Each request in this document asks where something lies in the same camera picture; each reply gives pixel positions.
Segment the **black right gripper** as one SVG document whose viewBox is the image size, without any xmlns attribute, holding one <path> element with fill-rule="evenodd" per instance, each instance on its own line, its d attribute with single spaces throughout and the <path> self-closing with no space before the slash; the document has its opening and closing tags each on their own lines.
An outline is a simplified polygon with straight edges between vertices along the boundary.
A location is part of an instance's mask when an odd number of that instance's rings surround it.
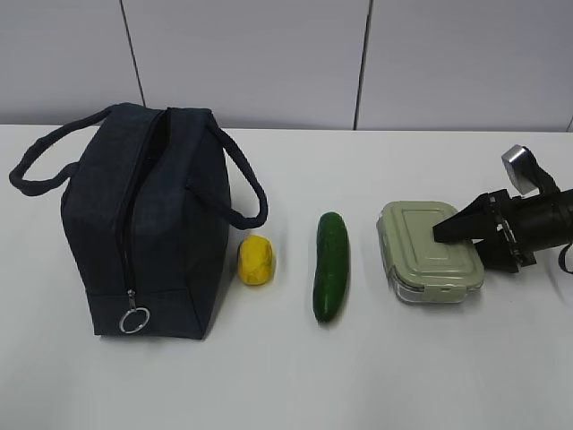
<svg viewBox="0 0 573 430">
<path fill-rule="evenodd" d="M 536 264 L 535 252 L 560 247 L 558 265 L 566 269 L 572 249 L 572 191 L 511 197 L 505 190 L 483 193 L 433 227 L 437 243 L 470 239 L 486 270 L 519 272 Z"/>
</svg>

